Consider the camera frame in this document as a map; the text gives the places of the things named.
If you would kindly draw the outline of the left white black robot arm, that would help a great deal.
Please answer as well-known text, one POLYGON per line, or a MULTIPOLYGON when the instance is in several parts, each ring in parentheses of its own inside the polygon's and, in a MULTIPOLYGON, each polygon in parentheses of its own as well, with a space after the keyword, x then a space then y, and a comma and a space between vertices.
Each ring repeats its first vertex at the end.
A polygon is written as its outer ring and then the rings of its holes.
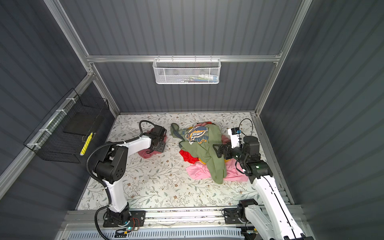
POLYGON ((142 150, 162 153, 165 148, 167 130, 150 121, 144 122, 153 125, 148 133, 143 132, 139 126, 139 136, 120 142, 106 142, 97 147, 86 161, 88 174, 99 182, 107 193, 108 205, 104 209, 108 219, 115 225, 124 226, 133 221, 122 182, 128 157, 142 150))

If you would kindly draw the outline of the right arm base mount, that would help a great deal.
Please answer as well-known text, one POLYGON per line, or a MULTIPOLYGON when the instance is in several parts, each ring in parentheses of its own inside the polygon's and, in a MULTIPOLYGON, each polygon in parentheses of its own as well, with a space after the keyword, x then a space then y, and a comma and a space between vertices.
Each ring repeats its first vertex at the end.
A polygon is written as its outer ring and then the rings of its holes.
POLYGON ((251 209, 250 206, 247 206, 246 208, 225 208, 222 210, 222 215, 225 220, 225 224, 227 225, 241 225, 241 224, 247 224, 250 226, 254 226, 252 222, 250 222, 246 218, 246 210, 251 209))

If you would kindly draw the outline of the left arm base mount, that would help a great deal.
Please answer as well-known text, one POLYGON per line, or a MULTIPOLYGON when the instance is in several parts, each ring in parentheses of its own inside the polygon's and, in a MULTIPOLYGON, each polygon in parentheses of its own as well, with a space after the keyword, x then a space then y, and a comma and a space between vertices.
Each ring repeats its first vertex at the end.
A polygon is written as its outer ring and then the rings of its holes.
POLYGON ((146 219, 146 213, 146 211, 125 211, 122 213, 115 213, 110 209, 107 209, 106 213, 103 215, 103 227, 142 227, 146 219))

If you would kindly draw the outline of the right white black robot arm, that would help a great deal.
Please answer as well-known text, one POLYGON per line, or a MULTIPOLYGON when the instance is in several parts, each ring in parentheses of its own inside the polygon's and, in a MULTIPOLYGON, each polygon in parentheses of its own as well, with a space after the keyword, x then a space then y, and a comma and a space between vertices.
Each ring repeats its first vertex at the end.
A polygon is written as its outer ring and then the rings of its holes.
POLYGON ((255 227, 262 240, 312 240, 294 220, 289 212, 273 177, 269 165, 261 159, 260 143, 257 137, 245 136, 243 142, 234 140, 223 145, 214 144, 218 157, 234 159, 259 193, 266 211, 263 212, 254 199, 239 201, 238 218, 255 227))

